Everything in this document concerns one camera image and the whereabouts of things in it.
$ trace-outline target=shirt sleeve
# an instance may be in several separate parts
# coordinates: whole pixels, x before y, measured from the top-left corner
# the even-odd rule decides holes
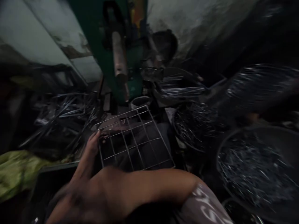
[[[177,224],[233,224],[215,194],[198,184],[181,209],[174,212]]]

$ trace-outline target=metal scraps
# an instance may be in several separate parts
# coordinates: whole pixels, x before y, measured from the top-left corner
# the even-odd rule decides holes
[[[174,125],[185,142],[202,152],[212,146],[216,137],[228,130],[218,110],[204,103],[179,107],[174,115]]]
[[[265,144],[255,132],[230,138],[218,158],[228,189],[255,207],[293,200],[298,191],[288,175],[291,166],[278,149]]]

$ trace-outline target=metal frame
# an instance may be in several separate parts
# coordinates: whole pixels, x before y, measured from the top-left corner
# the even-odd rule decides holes
[[[144,122],[144,121],[142,120],[142,118],[141,118],[141,115],[146,115],[146,114],[149,114],[149,115],[150,115],[151,120],[150,120],[150,121],[147,121],[147,122]],[[139,122],[141,123],[141,125],[133,126],[134,123],[132,122],[132,118],[137,118],[137,119],[139,120]],[[114,122],[114,123],[112,123],[112,124],[109,124],[109,125],[107,125],[107,126],[105,126],[105,127],[101,127],[101,128],[100,128],[100,125],[101,125],[102,123],[107,122],[107,121],[109,121],[109,120],[113,120],[113,119],[117,119],[117,121]],[[123,122],[123,124],[127,123],[129,129],[127,129],[127,130],[123,130],[122,128],[120,128],[120,129],[118,129],[118,131],[120,131],[120,133],[112,134],[111,131],[113,130],[113,128],[115,128],[115,127],[121,127],[121,122]],[[159,134],[159,137],[158,137],[158,138],[154,138],[154,139],[150,139],[150,138],[149,138],[149,135],[148,135],[148,133],[147,133],[147,131],[146,131],[145,126],[148,125],[148,124],[150,124],[150,123],[153,123],[154,126],[155,126],[155,129],[158,131],[158,134]],[[162,137],[162,135],[161,135],[161,132],[160,132],[160,130],[159,130],[159,128],[158,128],[158,126],[157,126],[157,124],[156,124],[156,122],[155,122],[155,120],[154,120],[154,118],[153,118],[153,116],[152,116],[152,114],[151,114],[151,112],[150,112],[150,110],[148,109],[147,106],[139,107],[139,108],[137,108],[137,109],[131,110],[131,111],[126,112],[126,113],[123,113],[123,114],[118,115],[118,116],[116,116],[116,117],[107,119],[107,120],[102,121],[102,122],[100,122],[100,123],[97,123],[96,125],[97,125],[97,130],[105,130],[105,131],[107,131],[107,133],[108,133],[108,137],[106,138],[106,141],[110,141],[110,144],[111,144],[111,146],[112,146],[112,155],[111,155],[111,156],[106,156],[106,157],[105,157],[104,154],[102,153],[102,149],[101,149],[101,146],[100,146],[101,144],[100,144],[100,142],[99,142],[99,153],[100,153],[101,163],[102,163],[102,166],[103,166],[103,167],[105,166],[105,161],[106,161],[106,160],[108,160],[108,159],[110,159],[110,158],[113,157],[114,160],[115,160],[115,162],[117,163],[118,161],[117,161],[117,157],[116,157],[116,156],[119,155],[119,154],[122,154],[122,153],[124,154],[124,153],[127,152],[127,154],[128,154],[128,158],[129,158],[129,161],[130,161],[130,164],[131,164],[131,168],[132,168],[132,170],[134,171],[134,170],[135,170],[135,169],[134,169],[134,164],[136,163],[136,161],[134,161],[134,160],[131,158],[131,156],[130,156],[130,151],[131,151],[133,148],[136,148],[136,149],[137,149],[138,156],[139,156],[139,159],[140,159],[140,161],[141,161],[142,168],[143,168],[142,170],[148,170],[148,169],[151,169],[151,168],[154,168],[154,167],[162,168],[161,165],[162,165],[163,163],[168,162],[168,161],[171,161],[171,163],[172,163],[172,165],[173,165],[173,166],[171,166],[171,167],[169,167],[169,168],[173,168],[173,167],[175,167],[175,164],[174,164],[173,158],[172,158],[172,156],[171,156],[170,150],[167,148],[167,145],[166,145],[166,143],[165,143],[165,141],[164,141],[164,139],[163,139],[163,137]],[[133,129],[135,129],[135,128],[139,128],[139,127],[143,127],[142,130],[145,132],[145,135],[146,135],[146,138],[147,138],[147,141],[144,141],[144,142],[142,142],[142,143],[137,143],[137,141],[136,141],[136,136],[135,136],[135,134],[133,133]],[[132,147],[128,146],[128,145],[127,145],[127,142],[126,142],[126,140],[125,140],[125,132],[127,132],[127,131],[129,131],[129,132],[131,133],[132,138],[133,138],[132,140],[133,140],[133,142],[134,142],[134,146],[132,146]],[[113,141],[112,141],[112,137],[113,137],[113,136],[116,136],[116,135],[122,135],[122,139],[123,139],[123,141],[124,141],[124,146],[126,147],[126,149],[125,149],[125,150],[122,150],[121,152],[117,152],[117,151],[116,151],[115,146],[114,146]],[[164,160],[164,161],[160,161],[160,160],[159,160],[159,158],[157,157],[156,151],[154,150],[154,148],[153,148],[153,146],[152,146],[152,142],[153,142],[153,141],[157,141],[157,140],[159,140],[159,139],[161,139],[162,142],[163,142],[163,146],[161,147],[160,150],[162,150],[162,148],[164,148],[164,150],[167,150],[168,155],[169,155],[169,158],[168,158],[167,160]],[[150,164],[149,166],[146,166],[146,165],[145,165],[145,163],[144,163],[144,161],[143,161],[143,159],[142,159],[142,156],[141,156],[141,152],[140,152],[140,151],[141,151],[141,147],[140,147],[140,146],[143,145],[143,144],[146,144],[146,143],[149,143],[150,148],[151,148],[151,151],[152,151],[152,153],[153,153],[153,155],[154,155],[154,158],[155,158],[155,163]]]

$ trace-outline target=fabric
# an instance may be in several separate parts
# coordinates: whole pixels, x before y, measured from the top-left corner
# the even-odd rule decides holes
[[[174,211],[171,223],[233,224],[215,194],[199,184],[184,205]]]
[[[25,189],[32,188],[40,168],[51,164],[26,150],[2,154],[0,156],[0,203]]]

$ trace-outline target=metal pipe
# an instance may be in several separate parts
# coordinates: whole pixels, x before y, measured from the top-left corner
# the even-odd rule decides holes
[[[115,77],[118,79],[118,83],[123,86],[125,101],[128,102],[130,98],[128,68],[121,36],[118,32],[112,33],[112,48]]]

